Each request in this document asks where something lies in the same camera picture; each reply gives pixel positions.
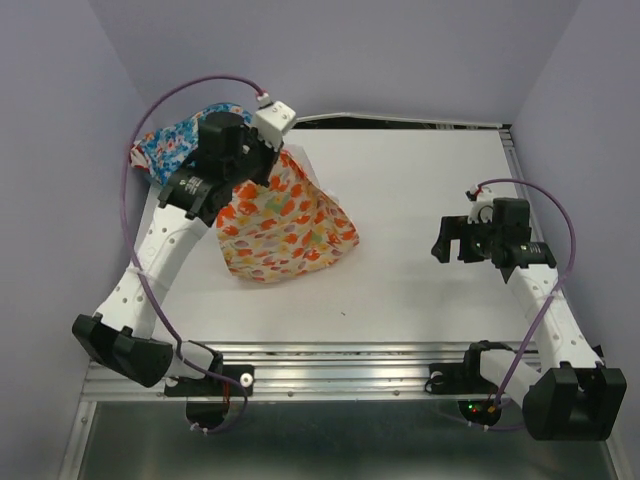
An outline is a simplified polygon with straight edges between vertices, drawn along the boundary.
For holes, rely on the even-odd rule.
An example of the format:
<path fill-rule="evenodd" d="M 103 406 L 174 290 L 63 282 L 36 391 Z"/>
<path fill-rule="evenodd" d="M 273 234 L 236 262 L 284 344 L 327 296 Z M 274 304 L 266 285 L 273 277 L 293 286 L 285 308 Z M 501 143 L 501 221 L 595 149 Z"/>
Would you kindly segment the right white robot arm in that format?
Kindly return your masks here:
<path fill-rule="evenodd" d="M 464 419 L 486 430 L 508 399 L 521 408 L 536 440 L 608 439 L 626 379 L 581 332 L 549 246 L 532 239 L 529 203 L 480 195 L 469 214 L 442 218 L 432 255 L 449 262 L 453 241 L 460 243 L 460 261 L 488 261 L 500 271 L 534 332 L 519 348 L 482 340 L 470 344 L 459 363 L 430 364 L 425 391 L 461 396 Z"/>

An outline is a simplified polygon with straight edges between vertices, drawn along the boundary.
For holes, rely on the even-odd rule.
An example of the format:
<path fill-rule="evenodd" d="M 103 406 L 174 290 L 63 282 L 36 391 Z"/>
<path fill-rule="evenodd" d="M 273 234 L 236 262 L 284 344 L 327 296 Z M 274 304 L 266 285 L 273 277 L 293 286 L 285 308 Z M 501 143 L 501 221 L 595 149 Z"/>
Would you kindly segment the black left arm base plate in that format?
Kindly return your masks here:
<path fill-rule="evenodd" d="M 253 365 L 225 365 L 222 375 L 241 384 L 248 396 L 253 394 L 253 380 L 255 378 Z M 167 397 L 221 397 L 223 395 L 223 384 L 209 377 L 201 379 L 170 377 L 165 382 L 164 395 Z"/>

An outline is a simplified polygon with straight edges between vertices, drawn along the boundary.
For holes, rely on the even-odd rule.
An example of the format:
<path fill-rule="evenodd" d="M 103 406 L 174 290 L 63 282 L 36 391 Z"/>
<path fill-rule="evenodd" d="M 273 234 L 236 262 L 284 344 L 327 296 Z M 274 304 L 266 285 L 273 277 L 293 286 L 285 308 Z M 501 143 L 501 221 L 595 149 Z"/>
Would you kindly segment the orange tulip print skirt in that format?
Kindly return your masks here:
<path fill-rule="evenodd" d="M 216 234 L 228 271 L 259 283 L 323 270 L 360 243 L 355 224 L 296 145 L 281 150 L 267 187 L 247 181 L 234 189 Z"/>

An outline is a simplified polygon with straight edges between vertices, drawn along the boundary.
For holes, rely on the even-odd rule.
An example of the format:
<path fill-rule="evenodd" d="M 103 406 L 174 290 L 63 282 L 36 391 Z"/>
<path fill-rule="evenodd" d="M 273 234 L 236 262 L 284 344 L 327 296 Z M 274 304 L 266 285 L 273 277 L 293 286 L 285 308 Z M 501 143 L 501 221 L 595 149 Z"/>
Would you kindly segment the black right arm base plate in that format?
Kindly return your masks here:
<path fill-rule="evenodd" d="M 462 363 L 430 363 L 424 391 L 433 395 L 465 395 L 484 392 L 481 382 Z"/>

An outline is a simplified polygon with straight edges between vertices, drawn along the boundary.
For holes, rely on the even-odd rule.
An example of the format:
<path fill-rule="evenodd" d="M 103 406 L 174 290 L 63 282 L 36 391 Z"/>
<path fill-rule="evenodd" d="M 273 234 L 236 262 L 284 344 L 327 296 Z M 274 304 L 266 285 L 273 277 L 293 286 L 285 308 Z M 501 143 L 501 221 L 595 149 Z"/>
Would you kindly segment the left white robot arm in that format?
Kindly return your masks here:
<path fill-rule="evenodd" d="M 80 314 L 72 334 L 102 366 L 144 387 L 157 384 L 181 355 L 182 339 L 153 337 L 166 323 L 161 305 L 191 250 L 246 182 L 268 186 L 271 170 L 295 123 L 291 114 L 256 112 L 251 122 L 232 112 L 199 120 L 197 146 L 169 176 L 158 196 L 151 225 L 107 299 Z"/>

